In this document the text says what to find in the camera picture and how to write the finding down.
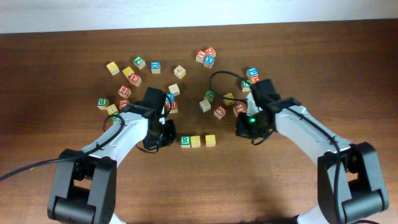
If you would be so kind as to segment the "green R block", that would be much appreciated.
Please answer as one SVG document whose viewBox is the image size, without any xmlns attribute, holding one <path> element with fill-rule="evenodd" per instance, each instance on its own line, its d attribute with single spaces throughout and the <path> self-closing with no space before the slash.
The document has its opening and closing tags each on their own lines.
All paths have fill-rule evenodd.
<svg viewBox="0 0 398 224">
<path fill-rule="evenodd" d="M 181 148 L 190 148 L 191 147 L 191 138 L 190 136 L 182 136 L 180 138 Z"/>
</svg>

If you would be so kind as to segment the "yellow S block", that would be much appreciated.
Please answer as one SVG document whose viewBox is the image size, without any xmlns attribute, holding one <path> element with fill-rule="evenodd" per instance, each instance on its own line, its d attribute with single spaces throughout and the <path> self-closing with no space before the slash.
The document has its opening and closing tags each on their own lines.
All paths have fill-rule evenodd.
<svg viewBox="0 0 398 224">
<path fill-rule="evenodd" d="M 196 148 L 201 146 L 200 136 L 191 136 L 190 137 L 191 147 Z"/>
</svg>

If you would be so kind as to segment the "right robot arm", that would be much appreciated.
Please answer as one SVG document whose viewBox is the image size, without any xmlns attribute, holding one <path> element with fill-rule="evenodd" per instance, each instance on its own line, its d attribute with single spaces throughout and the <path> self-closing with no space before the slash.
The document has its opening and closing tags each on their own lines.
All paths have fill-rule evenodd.
<svg viewBox="0 0 398 224">
<path fill-rule="evenodd" d="M 253 145 L 279 133 L 296 144 L 317 167 L 317 204 L 294 223 L 359 223 L 389 208 L 376 149 L 330 131 L 294 98 L 282 99 L 270 79 L 251 85 L 238 115 L 236 135 Z"/>
</svg>

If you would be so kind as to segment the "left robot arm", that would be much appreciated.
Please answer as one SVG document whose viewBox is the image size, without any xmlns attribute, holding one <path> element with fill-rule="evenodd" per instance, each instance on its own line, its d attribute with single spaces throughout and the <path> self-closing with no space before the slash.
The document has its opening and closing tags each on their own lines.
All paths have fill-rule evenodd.
<svg viewBox="0 0 398 224">
<path fill-rule="evenodd" d="M 114 124 L 79 151 L 59 155 L 47 215 L 60 223 L 121 223 L 115 214 L 118 166 L 130 150 L 155 154 L 176 138 L 174 122 L 167 119 L 167 94 L 147 88 L 141 101 L 114 115 Z"/>
</svg>

